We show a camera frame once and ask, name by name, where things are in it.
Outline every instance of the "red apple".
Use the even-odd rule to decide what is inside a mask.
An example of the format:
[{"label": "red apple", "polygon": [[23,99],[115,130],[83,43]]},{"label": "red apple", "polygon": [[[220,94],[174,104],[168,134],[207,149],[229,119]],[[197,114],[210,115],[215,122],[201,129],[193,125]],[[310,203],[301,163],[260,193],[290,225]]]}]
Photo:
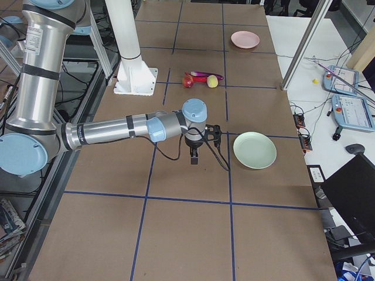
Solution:
[{"label": "red apple", "polygon": [[191,87],[194,85],[193,77],[192,77],[191,75],[185,75],[185,76],[182,78],[182,85],[183,85],[185,88],[191,88]]}]

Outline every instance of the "plate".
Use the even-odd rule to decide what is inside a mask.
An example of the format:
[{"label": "plate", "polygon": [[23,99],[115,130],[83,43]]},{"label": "plate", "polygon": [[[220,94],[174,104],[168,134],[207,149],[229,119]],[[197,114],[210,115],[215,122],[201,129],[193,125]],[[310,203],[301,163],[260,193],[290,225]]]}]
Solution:
[{"label": "plate", "polygon": [[234,155],[243,165],[263,169],[275,162],[276,147],[265,135],[246,132],[239,135],[233,145]]},{"label": "plate", "polygon": [[234,32],[230,39],[232,40],[233,44],[242,49],[254,48],[260,42],[258,35],[249,31]]}]

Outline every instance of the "black monitor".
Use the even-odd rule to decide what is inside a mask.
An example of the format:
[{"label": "black monitor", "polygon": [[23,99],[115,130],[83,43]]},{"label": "black monitor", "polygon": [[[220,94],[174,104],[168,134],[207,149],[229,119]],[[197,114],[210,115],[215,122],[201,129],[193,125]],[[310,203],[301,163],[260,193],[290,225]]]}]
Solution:
[{"label": "black monitor", "polygon": [[375,165],[358,154],[321,188],[361,243],[375,241]]}]

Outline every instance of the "blue cable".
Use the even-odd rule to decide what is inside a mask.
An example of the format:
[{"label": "blue cable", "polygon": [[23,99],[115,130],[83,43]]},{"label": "blue cable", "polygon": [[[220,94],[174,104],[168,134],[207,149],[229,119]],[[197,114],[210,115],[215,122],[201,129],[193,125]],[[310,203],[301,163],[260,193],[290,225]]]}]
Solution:
[{"label": "blue cable", "polygon": [[357,281],[358,280],[358,277],[360,276],[360,273],[361,273],[361,270],[362,268],[364,267],[364,265],[366,264],[366,262],[368,262],[371,258],[374,257],[375,254],[372,254],[371,256],[369,256],[367,259],[364,260],[364,262],[361,264],[361,266],[358,268],[358,271],[357,271],[357,275],[356,277],[354,278],[354,281]]}]

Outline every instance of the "computer mouse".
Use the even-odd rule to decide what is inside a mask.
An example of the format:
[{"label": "computer mouse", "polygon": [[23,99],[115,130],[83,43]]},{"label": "computer mouse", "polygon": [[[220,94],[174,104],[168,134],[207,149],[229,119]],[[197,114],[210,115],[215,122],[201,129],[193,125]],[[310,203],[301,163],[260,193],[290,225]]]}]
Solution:
[{"label": "computer mouse", "polygon": [[354,143],[352,145],[348,145],[345,147],[346,151],[348,151],[350,154],[357,155],[359,153],[364,152],[364,146],[360,145],[359,143]]}]

